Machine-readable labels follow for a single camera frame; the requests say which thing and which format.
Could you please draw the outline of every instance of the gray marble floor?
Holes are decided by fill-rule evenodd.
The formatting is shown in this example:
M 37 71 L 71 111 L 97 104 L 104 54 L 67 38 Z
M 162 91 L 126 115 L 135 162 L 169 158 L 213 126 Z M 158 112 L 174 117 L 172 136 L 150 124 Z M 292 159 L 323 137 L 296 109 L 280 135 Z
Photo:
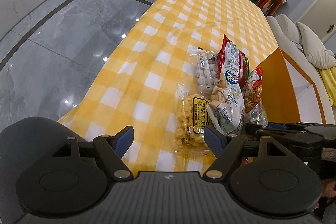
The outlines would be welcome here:
M 0 41 L 0 131 L 25 117 L 58 120 L 85 96 L 108 57 L 148 5 L 136 0 L 47 0 Z

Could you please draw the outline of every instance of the blue logo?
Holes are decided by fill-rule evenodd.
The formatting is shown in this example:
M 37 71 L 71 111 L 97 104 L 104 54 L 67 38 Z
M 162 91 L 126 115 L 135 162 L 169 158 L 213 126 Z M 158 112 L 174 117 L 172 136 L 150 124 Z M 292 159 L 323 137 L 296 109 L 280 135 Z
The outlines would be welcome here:
M 228 82 L 230 85 L 235 85 L 238 83 L 237 80 L 233 79 L 233 77 L 229 75 L 227 71 L 225 72 L 224 76 L 225 76 L 226 82 Z

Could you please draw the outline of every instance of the human hand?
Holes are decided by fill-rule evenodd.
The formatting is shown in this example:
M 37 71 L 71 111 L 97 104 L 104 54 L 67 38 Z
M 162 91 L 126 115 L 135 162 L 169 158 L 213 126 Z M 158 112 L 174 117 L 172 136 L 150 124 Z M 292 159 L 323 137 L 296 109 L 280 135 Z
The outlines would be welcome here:
M 322 181 L 322 196 L 325 198 L 334 198 L 336 196 L 336 179 L 331 178 L 331 179 L 326 179 Z

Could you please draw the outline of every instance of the plaid tablecloth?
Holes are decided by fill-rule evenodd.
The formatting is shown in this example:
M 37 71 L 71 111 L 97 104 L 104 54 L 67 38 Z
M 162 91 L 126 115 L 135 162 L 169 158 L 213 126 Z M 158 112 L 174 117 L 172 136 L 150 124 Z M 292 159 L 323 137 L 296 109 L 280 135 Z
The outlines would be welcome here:
M 60 122 L 86 140 L 133 126 L 134 143 L 123 161 L 135 174 L 204 172 L 215 159 L 211 152 L 176 152 L 177 82 L 193 81 L 188 49 L 218 52 L 224 33 L 248 56 L 251 69 L 277 48 L 264 15 L 249 0 L 157 0 Z

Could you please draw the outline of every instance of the sofa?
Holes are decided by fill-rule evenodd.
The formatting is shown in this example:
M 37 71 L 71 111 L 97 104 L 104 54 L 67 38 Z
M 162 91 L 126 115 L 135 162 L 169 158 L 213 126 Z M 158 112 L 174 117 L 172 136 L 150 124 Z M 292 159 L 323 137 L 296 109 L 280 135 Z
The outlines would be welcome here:
M 277 40 L 279 48 L 284 51 L 314 82 L 318 91 L 325 121 L 335 124 L 336 107 L 332 108 L 322 79 L 316 68 L 308 62 L 305 55 L 293 43 L 302 44 L 301 35 L 296 24 L 286 15 L 281 14 L 277 17 L 268 16 L 266 20 Z

